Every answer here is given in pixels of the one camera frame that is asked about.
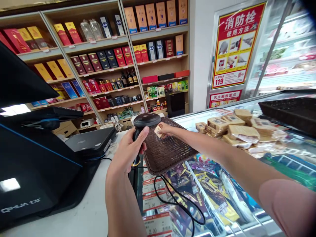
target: black basket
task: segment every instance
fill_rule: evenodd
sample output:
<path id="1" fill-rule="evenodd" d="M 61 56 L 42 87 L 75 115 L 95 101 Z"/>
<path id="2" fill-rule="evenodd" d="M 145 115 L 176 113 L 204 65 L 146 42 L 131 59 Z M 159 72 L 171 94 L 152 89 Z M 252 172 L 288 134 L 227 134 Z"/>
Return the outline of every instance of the black basket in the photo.
<path id="1" fill-rule="evenodd" d="M 266 116 L 316 135 L 316 98 L 294 98 L 259 102 Z"/>

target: human hand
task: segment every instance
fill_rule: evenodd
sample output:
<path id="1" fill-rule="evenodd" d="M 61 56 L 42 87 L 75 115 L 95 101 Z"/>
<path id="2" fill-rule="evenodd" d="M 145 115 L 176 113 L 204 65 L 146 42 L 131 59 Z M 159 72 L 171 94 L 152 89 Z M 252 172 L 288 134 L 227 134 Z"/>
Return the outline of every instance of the human hand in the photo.
<path id="1" fill-rule="evenodd" d="M 149 133 L 149 127 L 144 127 L 137 140 L 133 142 L 134 132 L 135 127 L 128 130 L 128 132 L 123 136 L 122 140 L 118 144 L 118 150 L 113 157 L 110 164 L 111 169 L 109 167 L 109 170 L 113 172 L 123 171 L 125 173 L 130 173 L 131 165 L 137 154 L 143 154 L 144 150 L 147 149 L 144 140 Z"/>

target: glass display case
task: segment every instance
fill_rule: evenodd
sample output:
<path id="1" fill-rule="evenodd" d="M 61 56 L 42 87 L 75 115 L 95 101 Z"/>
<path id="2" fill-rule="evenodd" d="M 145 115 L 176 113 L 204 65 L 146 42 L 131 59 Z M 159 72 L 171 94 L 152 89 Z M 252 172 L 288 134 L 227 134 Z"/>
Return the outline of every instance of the glass display case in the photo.
<path id="1" fill-rule="evenodd" d="M 276 92 L 175 117 L 173 120 L 197 132 L 196 123 L 231 114 L 236 108 L 248 109 L 257 117 L 262 115 L 258 102 L 306 96 L 316 97 L 316 90 Z M 316 191 L 316 139 L 285 126 L 279 128 L 286 132 L 286 137 L 278 147 L 252 155 Z M 132 170 L 130 179 L 148 236 L 191 236 L 193 232 L 194 236 L 284 236 L 271 217 L 223 167 L 212 161 L 212 157 L 199 153 L 165 173 L 164 177 L 174 189 L 160 178 L 156 179 L 159 197 L 174 203 L 172 194 L 187 211 L 159 200 L 154 188 L 155 176 L 147 171 L 143 160 L 141 164 L 143 167 Z M 203 215 L 175 190 L 195 203 Z M 205 224 L 194 222 L 193 228 L 188 212 L 200 223 L 204 222 L 204 216 Z"/>

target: price tag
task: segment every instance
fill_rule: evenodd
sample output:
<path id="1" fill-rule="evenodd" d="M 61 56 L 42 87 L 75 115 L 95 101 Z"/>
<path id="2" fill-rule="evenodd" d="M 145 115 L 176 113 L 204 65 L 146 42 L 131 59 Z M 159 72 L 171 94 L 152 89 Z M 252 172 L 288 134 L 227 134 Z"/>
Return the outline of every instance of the price tag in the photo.
<path id="1" fill-rule="evenodd" d="M 156 190 L 164 190 L 165 189 L 165 183 L 161 178 L 156 179 Z M 143 183 L 143 194 L 152 193 L 155 191 L 154 188 L 154 180 L 150 180 L 148 182 Z"/>
<path id="2" fill-rule="evenodd" d="M 159 197 L 162 200 L 167 200 L 166 192 L 159 193 Z M 156 194 L 151 194 L 148 196 L 143 196 L 143 212 L 148 210 L 156 209 L 166 204 L 159 200 Z"/>
<path id="3" fill-rule="evenodd" d="M 168 212 L 143 218 L 147 236 L 172 233 L 172 222 Z"/>

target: poster illustration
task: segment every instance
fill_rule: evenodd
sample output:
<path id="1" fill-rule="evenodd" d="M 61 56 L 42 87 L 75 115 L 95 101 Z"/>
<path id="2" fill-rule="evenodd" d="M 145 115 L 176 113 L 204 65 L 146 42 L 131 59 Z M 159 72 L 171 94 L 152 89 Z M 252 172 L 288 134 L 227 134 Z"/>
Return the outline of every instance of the poster illustration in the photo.
<path id="1" fill-rule="evenodd" d="M 243 84 L 265 3 L 219 18 L 212 89 Z"/>

